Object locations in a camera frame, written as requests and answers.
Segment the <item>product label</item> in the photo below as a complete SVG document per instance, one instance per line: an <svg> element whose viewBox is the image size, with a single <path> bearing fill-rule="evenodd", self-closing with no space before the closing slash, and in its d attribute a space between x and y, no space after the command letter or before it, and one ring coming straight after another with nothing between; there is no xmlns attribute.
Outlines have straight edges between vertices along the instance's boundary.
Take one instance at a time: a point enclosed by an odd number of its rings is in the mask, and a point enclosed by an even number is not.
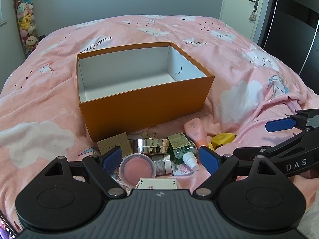
<svg viewBox="0 0 319 239"><path fill-rule="evenodd" d="M177 164L175 161L172 161L172 169L174 175L185 175L193 173L194 171L184 163Z"/></svg>
<svg viewBox="0 0 319 239"><path fill-rule="evenodd" d="M156 166L156 175L166 174L164 156L155 155L152 157L152 160Z"/></svg>
<svg viewBox="0 0 319 239"><path fill-rule="evenodd" d="M168 139L173 149L178 149L178 148L191 145L191 143L188 141L188 139L182 132L175 135L168 136Z"/></svg>

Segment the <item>blue gripper pad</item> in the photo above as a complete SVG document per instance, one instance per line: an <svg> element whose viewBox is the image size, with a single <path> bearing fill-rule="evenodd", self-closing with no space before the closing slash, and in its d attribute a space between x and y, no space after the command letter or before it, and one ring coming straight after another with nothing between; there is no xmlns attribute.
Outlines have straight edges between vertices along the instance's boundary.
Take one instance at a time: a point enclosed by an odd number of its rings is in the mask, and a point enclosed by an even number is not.
<svg viewBox="0 0 319 239"><path fill-rule="evenodd" d="M273 121L268 121L266 123L266 130L268 132L282 131L287 129L292 129L296 125L296 121L292 118L278 119Z"/></svg>
<svg viewBox="0 0 319 239"><path fill-rule="evenodd" d="M199 160L211 175L222 165L222 156L208 147L200 147Z"/></svg>
<svg viewBox="0 0 319 239"><path fill-rule="evenodd" d="M100 160L102 161L102 169L111 176L122 161L122 149L120 147L114 147L106 154L100 156Z"/></svg>

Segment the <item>plush toy organizer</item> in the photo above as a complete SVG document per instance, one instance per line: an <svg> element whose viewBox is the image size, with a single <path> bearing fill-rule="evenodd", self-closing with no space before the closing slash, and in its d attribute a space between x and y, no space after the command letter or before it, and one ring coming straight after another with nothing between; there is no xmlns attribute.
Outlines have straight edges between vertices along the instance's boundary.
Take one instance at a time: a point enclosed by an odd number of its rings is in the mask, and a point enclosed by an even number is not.
<svg viewBox="0 0 319 239"><path fill-rule="evenodd" d="M39 36L33 15L33 0L14 0L19 34L26 58L35 50Z"/></svg>

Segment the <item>orange box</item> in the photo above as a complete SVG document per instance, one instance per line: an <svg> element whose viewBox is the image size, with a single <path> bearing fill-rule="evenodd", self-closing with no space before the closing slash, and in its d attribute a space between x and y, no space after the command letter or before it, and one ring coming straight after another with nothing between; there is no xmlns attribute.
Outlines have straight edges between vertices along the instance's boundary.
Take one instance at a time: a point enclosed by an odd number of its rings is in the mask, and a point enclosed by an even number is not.
<svg viewBox="0 0 319 239"><path fill-rule="evenodd" d="M77 55L79 106L95 142L200 111L213 80L171 42Z"/></svg>

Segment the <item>bed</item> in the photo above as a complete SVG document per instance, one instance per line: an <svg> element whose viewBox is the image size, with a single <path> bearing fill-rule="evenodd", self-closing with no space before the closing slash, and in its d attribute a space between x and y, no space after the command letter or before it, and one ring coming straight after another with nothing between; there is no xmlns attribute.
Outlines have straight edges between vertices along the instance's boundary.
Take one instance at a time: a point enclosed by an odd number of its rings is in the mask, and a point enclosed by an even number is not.
<svg viewBox="0 0 319 239"><path fill-rule="evenodd" d="M300 131L269 134L265 123L300 109L319 108L319 96L293 70L214 18L121 16L59 29L8 77L0 95L0 209L18 231L14 201L35 175L57 156L79 161L97 151L78 106L76 55L159 41L174 42L216 78L202 111L137 131L130 139L165 138L199 117L211 136L237 134L234 142L216 150L229 154L236 147L274 146L293 137ZM293 182L307 200L299 229L319 238L319 178L310 179L311 175L295 176ZM193 191L208 176L200 166L178 181Z"/></svg>

